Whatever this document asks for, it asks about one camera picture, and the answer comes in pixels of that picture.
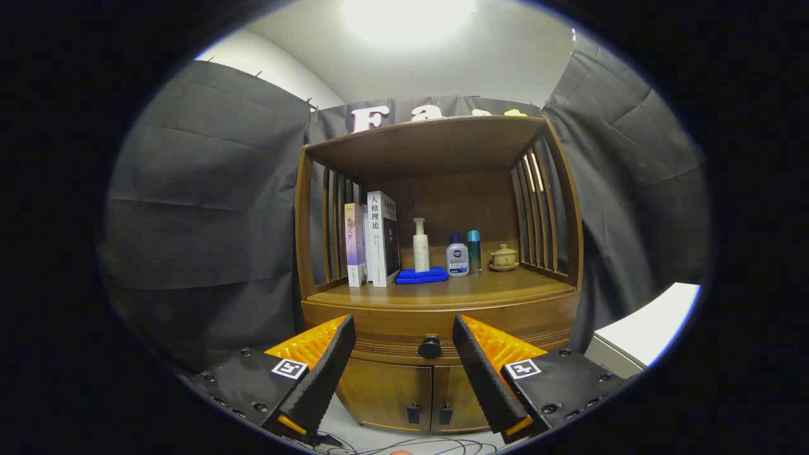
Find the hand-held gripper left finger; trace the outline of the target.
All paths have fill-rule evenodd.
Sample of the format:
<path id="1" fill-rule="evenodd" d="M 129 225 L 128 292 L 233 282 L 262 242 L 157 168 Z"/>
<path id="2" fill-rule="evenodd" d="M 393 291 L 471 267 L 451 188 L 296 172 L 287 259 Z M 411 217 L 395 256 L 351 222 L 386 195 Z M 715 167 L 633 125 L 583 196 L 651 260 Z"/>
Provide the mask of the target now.
<path id="1" fill-rule="evenodd" d="M 242 348 L 184 381 L 262 430 L 301 443 L 332 443 L 320 423 L 356 343 L 344 314 L 267 349 Z"/>

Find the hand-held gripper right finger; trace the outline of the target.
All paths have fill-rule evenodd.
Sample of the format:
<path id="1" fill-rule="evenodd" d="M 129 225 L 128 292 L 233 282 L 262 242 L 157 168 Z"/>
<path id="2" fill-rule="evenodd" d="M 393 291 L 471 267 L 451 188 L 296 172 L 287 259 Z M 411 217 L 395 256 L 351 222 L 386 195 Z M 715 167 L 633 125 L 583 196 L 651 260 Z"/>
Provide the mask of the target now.
<path id="1" fill-rule="evenodd" d="M 589 414 L 627 380 L 572 349 L 544 349 L 457 314 L 453 343 L 492 432 L 507 444 Z"/>

